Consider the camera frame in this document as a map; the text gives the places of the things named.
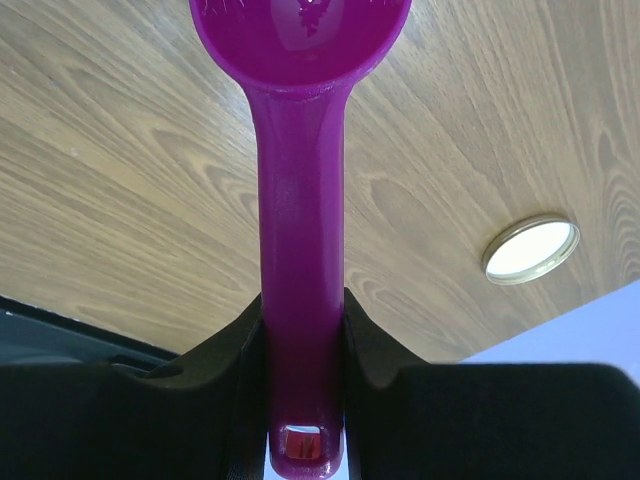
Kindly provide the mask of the magenta plastic scoop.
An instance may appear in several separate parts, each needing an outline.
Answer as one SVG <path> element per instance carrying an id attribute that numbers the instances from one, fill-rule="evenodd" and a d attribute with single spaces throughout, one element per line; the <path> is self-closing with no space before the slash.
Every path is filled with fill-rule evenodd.
<path id="1" fill-rule="evenodd" d="M 287 479 L 327 479 L 341 463 L 345 109 L 409 10 L 406 1 L 190 3 L 255 129 L 269 450 Z"/>

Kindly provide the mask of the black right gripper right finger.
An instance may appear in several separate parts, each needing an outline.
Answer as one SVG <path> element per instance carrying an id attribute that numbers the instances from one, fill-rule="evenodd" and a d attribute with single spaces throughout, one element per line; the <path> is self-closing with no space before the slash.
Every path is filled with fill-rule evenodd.
<path id="1" fill-rule="evenodd" d="M 639 390 L 602 364 L 432 364 L 344 296 L 354 479 L 635 479 Z"/>

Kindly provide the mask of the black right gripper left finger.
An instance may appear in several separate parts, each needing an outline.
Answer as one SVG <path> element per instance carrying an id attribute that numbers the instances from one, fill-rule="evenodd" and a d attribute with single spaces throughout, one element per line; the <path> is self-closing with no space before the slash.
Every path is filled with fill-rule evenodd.
<path id="1" fill-rule="evenodd" d="M 109 364 L 1 363 L 5 479 L 260 479 L 264 331 L 230 325 L 138 377 Z"/>

